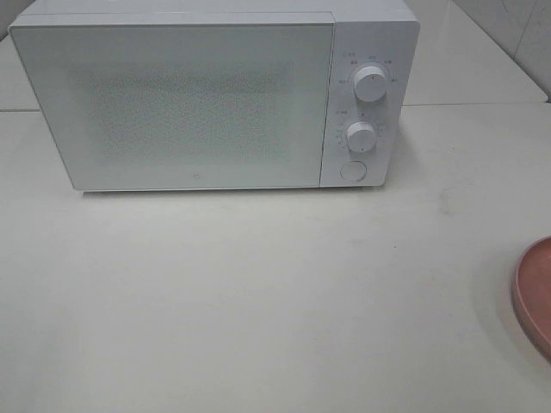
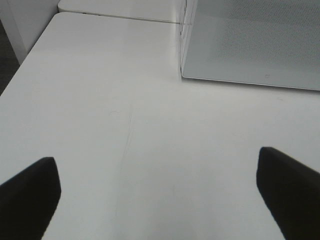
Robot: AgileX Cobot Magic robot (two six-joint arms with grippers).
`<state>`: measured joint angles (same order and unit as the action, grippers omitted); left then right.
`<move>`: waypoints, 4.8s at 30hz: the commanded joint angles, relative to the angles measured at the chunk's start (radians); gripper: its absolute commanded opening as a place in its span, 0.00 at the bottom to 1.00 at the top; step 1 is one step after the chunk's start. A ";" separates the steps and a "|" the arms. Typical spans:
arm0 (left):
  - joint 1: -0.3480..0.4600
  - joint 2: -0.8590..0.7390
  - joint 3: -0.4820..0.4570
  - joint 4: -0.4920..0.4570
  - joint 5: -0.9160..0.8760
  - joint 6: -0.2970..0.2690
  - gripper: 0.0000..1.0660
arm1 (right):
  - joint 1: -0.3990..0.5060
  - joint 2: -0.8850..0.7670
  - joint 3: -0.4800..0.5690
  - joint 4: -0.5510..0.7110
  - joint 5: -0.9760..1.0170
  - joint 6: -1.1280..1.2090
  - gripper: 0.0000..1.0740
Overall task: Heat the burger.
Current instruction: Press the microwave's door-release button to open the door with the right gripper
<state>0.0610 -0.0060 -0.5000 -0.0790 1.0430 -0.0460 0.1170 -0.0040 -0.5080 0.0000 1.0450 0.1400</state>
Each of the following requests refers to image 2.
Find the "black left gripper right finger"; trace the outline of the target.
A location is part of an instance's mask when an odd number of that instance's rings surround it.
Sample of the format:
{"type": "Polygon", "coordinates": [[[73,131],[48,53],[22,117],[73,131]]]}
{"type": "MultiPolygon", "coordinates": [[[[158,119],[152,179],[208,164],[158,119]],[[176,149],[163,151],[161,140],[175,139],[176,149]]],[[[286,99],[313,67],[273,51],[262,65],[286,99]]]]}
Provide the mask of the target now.
{"type": "Polygon", "coordinates": [[[256,185],[286,240],[320,238],[319,172],[273,147],[262,147],[256,185]]]}

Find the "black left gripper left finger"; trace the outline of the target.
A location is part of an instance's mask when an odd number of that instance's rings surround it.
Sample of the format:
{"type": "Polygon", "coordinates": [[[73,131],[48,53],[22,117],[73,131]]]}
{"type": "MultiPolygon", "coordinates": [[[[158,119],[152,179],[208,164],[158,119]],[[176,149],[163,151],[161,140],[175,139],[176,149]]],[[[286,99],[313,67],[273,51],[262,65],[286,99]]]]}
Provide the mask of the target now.
{"type": "Polygon", "coordinates": [[[56,161],[44,157],[0,185],[0,238],[40,240],[61,198],[56,161]]]}

